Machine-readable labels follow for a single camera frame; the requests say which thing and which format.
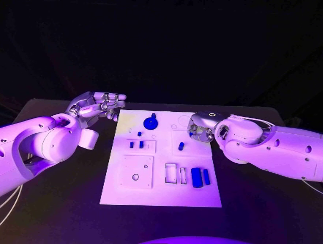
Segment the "table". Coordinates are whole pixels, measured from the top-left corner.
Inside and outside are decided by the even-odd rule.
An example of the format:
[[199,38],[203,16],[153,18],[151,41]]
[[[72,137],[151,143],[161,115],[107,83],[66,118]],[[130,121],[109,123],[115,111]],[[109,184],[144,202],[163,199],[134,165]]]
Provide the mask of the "table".
[[[68,104],[33,99],[14,122],[60,113]],[[127,103],[124,109],[213,110],[284,125],[278,112],[264,107]],[[323,243],[323,195],[301,181],[230,162],[216,142],[222,208],[99,205],[115,126],[101,119],[91,128],[99,133],[95,149],[78,148],[66,161],[24,184],[0,227],[0,243],[138,243],[184,235],[251,243]],[[8,195],[0,197],[0,204]],[[0,221],[10,207],[11,203],[0,210]]]

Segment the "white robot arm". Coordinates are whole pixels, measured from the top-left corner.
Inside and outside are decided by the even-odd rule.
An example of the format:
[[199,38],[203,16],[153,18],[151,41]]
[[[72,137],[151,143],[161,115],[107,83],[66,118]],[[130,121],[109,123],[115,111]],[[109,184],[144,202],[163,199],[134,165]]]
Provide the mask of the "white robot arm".
[[[264,122],[268,128],[251,120]],[[321,134],[210,111],[193,114],[187,129],[193,139],[216,140],[232,162],[251,163],[288,178],[323,182]]]
[[[0,196],[65,161],[76,147],[94,149],[98,133],[88,127],[99,117],[118,120],[114,108],[125,106],[125,95],[86,92],[65,111],[0,128]],[[27,161],[20,152],[33,154]]]

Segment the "robotic hand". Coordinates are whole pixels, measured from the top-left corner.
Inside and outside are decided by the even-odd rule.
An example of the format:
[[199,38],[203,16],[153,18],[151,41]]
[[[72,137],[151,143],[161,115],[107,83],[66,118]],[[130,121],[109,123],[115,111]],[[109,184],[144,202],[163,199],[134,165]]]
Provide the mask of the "robotic hand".
[[[0,196],[65,161],[78,146],[94,149],[98,133],[88,127],[99,117],[118,120],[114,108],[125,106],[125,95],[86,92],[65,111],[0,128]],[[20,153],[33,154],[21,160]]]
[[[258,120],[268,128],[251,120]],[[189,134],[194,140],[218,142],[226,158],[254,164],[292,179],[323,182],[323,135],[272,123],[209,111],[193,114]]]

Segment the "blue object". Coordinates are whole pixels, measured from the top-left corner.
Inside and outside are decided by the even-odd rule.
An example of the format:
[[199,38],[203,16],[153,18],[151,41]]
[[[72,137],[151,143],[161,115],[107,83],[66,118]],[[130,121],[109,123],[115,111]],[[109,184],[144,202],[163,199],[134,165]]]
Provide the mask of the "blue object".
[[153,113],[151,117],[144,120],[144,127],[145,129],[153,130],[157,128],[157,126],[158,126],[158,122],[156,120],[156,114]]
[[205,169],[203,170],[203,181],[205,181],[205,184],[210,184],[210,178],[209,178],[209,170]]
[[192,169],[192,180],[193,180],[193,187],[200,188],[203,187],[203,180],[202,180],[202,171],[200,168]]
[[181,151],[181,150],[183,150],[183,147],[184,147],[184,143],[181,142],[181,143],[179,144],[177,149]]

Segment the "white board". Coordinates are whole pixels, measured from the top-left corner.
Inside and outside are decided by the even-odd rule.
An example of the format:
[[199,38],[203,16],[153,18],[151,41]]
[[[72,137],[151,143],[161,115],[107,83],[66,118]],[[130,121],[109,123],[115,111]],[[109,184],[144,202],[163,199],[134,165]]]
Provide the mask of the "white board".
[[[158,126],[147,130],[143,123],[153,113]],[[187,112],[121,110],[101,204],[222,207],[210,143],[193,140],[187,134],[192,115]],[[183,150],[179,150],[180,142],[184,143]],[[176,183],[166,183],[166,164],[176,164]],[[200,188],[192,183],[190,169],[194,167],[202,169],[202,179],[203,169],[209,170],[210,185],[203,181]],[[180,168],[186,169],[187,184],[180,184]]]

